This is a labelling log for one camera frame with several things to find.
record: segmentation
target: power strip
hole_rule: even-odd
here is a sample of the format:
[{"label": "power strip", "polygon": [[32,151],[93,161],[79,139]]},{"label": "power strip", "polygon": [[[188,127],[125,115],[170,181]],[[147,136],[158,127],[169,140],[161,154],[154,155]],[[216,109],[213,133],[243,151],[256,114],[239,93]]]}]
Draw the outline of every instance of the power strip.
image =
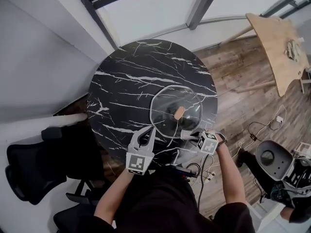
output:
[{"label": "power strip", "polygon": [[216,175],[215,171],[212,171],[212,173],[208,173],[208,176],[206,178],[203,177],[204,184],[207,184],[208,182],[210,182],[212,178],[215,177],[215,175]]}]

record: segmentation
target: round black marble table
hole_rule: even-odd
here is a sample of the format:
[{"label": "round black marble table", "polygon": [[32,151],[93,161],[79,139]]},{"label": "round black marble table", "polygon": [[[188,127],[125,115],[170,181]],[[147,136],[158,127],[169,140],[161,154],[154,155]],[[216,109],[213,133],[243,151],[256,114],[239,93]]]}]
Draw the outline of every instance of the round black marble table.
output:
[{"label": "round black marble table", "polygon": [[[168,85],[191,88],[202,102],[199,127],[211,128],[217,114],[214,81],[191,51],[164,40],[140,40],[114,51],[95,72],[87,113],[92,130],[108,153],[125,162],[135,131],[151,125],[149,111],[156,93]],[[197,152],[184,140],[156,133],[153,166],[180,164]]]}]

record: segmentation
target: wooden table leg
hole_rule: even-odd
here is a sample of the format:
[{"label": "wooden table leg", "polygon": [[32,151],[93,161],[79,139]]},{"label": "wooden table leg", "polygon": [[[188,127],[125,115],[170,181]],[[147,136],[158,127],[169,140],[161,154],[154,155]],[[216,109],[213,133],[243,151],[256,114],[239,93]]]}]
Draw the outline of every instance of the wooden table leg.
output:
[{"label": "wooden table leg", "polygon": [[237,93],[252,91],[252,90],[258,90],[258,89],[262,89],[266,86],[272,86],[272,85],[276,85],[276,82],[274,80],[266,82],[266,83],[261,83],[261,84],[255,85],[255,86],[251,86],[249,88],[238,90]]},{"label": "wooden table leg", "polygon": [[226,44],[226,43],[228,43],[229,41],[234,40],[235,38],[238,38],[239,36],[241,36],[241,35],[243,35],[243,34],[249,32],[249,31],[251,31],[252,29],[253,29],[253,27],[252,27],[252,26],[249,26],[249,27],[247,27],[246,29],[244,29],[244,30],[242,30],[242,31],[240,31],[240,32],[238,32],[238,33],[236,33],[236,34],[233,35],[233,36],[231,36],[231,37],[228,38],[227,40],[221,42],[219,45]]}]

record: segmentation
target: electrical outlet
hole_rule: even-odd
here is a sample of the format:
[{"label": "electrical outlet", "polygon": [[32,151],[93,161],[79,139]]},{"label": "electrical outlet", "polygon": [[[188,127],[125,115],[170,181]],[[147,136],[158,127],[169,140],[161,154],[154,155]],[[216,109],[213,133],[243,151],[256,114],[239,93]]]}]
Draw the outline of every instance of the electrical outlet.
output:
[{"label": "electrical outlet", "polygon": [[216,175],[215,171],[212,171],[212,173],[208,173],[208,176],[206,178],[203,177],[203,182],[206,184],[212,180]]},{"label": "electrical outlet", "polygon": [[276,121],[279,123],[283,123],[283,118],[281,118],[280,116],[277,116]]}]

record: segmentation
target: foot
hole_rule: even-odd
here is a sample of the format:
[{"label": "foot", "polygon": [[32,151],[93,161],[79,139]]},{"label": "foot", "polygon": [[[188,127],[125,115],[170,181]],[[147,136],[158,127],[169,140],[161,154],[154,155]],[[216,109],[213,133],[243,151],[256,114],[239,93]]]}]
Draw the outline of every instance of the foot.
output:
[{"label": "foot", "polygon": [[244,152],[246,152],[244,149],[240,149],[240,151],[239,151],[238,158],[237,158],[237,161],[236,161],[236,165],[237,165],[238,168],[242,167],[242,165],[244,163],[242,158],[241,158],[241,154],[244,153]]}]

